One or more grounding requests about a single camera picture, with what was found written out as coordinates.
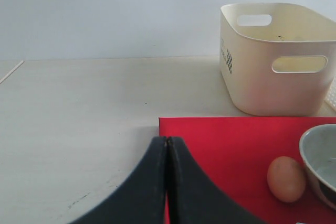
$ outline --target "table surface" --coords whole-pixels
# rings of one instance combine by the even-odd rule
[[[68,223],[132,172],[158,117],[247,116],[217,56],[27,61],[0,84],[1,223]],[[0,78],[17,62],[0,62]],[[326,104],[317,116],[335,116]]]

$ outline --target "white wall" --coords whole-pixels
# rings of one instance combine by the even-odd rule
[[[215,55],[219,8],[291,2],[336,20],[335,0],[0,0],[0,59]]]

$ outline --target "basket handle cutout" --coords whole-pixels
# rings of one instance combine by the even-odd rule
[[[325,56],[285,56],[272,64],[275,73],[318,73],[327,65]]]
[[[271,22],[269,14],[240,15],[237,18],[238,26],[268,26]]]

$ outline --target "red mat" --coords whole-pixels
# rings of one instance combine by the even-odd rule
[[[182,137],[210,179],[264,221],[331,224],[336,223],[336,211],[309,187],[298,202],[284,204],[270,193],[266,182],[274,158],[285,155],[302,163],[301,135],[328,123],[335,124],[336,118],[160,118],[160,135]]]

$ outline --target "egg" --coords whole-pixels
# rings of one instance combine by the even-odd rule
[[[291,157],[282,156],[269,165],[267,183],[277,199],[292,203],[301,198],[307,182],[301,165]]]

